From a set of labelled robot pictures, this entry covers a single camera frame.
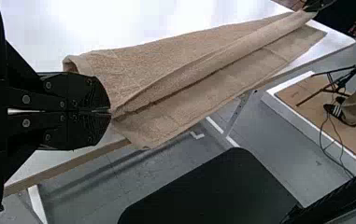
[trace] table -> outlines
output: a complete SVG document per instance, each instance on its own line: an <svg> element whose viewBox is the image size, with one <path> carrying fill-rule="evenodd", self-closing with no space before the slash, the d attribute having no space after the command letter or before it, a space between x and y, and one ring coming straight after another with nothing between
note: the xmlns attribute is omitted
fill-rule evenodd
<svg viewBox="0 0 356 224"><path fill-rule="evenodd" d="M61 71L62 59L68 54L133 46L290 11L270 0L0 0L0 9L7 40L37 72ZM355 43L354 39L315 21L308 24L328 35L269 81ZM223 132L220 127L218 130L231 139L228 132ZM100 145L105 143L114 143L114 147L109 150L88 147L73 152L35 152L8 180L5 196L129 144L111 130L107 131Z"/></svg>

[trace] folded towel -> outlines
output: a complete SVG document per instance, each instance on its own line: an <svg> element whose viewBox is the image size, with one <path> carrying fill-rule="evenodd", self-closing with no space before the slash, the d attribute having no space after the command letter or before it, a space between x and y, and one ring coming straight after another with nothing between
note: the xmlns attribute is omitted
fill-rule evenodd
<svg viewBox="0 0 356 224"><path fill-rule="evenodd" d="M298 11L144 45L67 56L64 70L97 76L117 132L153 148L259 85L321 40Z"/></svg>

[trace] light stand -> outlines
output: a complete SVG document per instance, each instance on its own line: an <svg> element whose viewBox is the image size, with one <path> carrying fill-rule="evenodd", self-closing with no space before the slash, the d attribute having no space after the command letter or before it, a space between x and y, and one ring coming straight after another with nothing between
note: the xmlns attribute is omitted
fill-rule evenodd
<svg viewBox="0 0 356 224"><path fill-rule="evenodd" d="M351 71L348 74L346 74L342 77L339 77L336 80L333 80L332 73L346 71L346 70L351 70ZM314 74L311 77L317 77L317 76L322 76L322 75L326 75L328 77L330 83L328 85L324 86L323 88L321 88L320 90L314 92L313 94L308 96L306 99L299 102L296 106L300 106L300 105L304 104L305 102L312 99L314 96L320 94L321 92L336 93L336 94L340 94L340 95L349 97L348 94L345 94L344 92L340 92L340 90L346 88L347 83L356 75L356 64L354 64L353 66L350 66L350 67L339 68L339 69L335 69L332 71Z"/></svg>

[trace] bolt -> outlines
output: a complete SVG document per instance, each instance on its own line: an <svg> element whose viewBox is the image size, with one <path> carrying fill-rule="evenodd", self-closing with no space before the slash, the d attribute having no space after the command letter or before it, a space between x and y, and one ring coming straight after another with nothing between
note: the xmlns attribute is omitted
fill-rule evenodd
<svg viewBox="0 0 356 224"><path fill-rule="evenodd" d="M46 88L47 90L50 90L52 88L52 84L50 82L46 82Z"/></svg>
<svg viewBox="0 0 356 224"><path fill-rule="evenodd" d="M23 95L22 97L22 102L26 105L29 105L30 104L30 96L28 95Z"/></svg>
<svg viewBox="0 0 356 224"><path fill-rule="evenodd" d="M47 133L45 139L46 139L46 142L48 142L51 139L51 135L49 133Z"/></svg>
<svg viewBox="0 0 356 224"><path fill-rule="evenodd" d="M30 120L29 119L24 119L22 122L23 128L28 128L30 126Z"/></svg>

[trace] black cable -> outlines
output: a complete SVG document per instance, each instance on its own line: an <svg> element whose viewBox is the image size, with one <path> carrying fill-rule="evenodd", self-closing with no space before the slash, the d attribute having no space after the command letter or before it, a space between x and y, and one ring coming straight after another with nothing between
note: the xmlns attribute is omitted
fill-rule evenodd
<svg viewBox="0 0 356 224"><path fill-rule="evenodd" d="M332 94L332 102L331 102L332 105L335 104L335 97L334 97L334 94ZM333 158L326 150L328 147L330 147L334 142L335 140L329 144L327 147L323 147L322 145L322 141L321 141L321 138L322 138L322 133L323 133L323 127L324 125L326 124L326 122L330 120L331 123L332 123L332 126L335 130L335 133L337 134L338 138L339 138L339 141L340 141L340 144L341 144L341 153L340 153L340 156L339 156L339 162L335 160L335 158ZM330 119L330 114L329 113L326 113L326 119L325 121L322 123L322 125L320 126L320 149L322 150L323 154L329 158L329 160L333 161L335 164L337 164L338 166L340 166L341 168L343 168L344 172L346 173L346 175L349 177L349 178L353 178L355 175L349 170L347 169L347 167L344 165L344 162L342 160L343 158L343 155L344 155L344 144L343 144L343 139L341 138L341 135L340 133L337 131L337 128L335 127L335 124L333 123L333 121Z"/></svg>

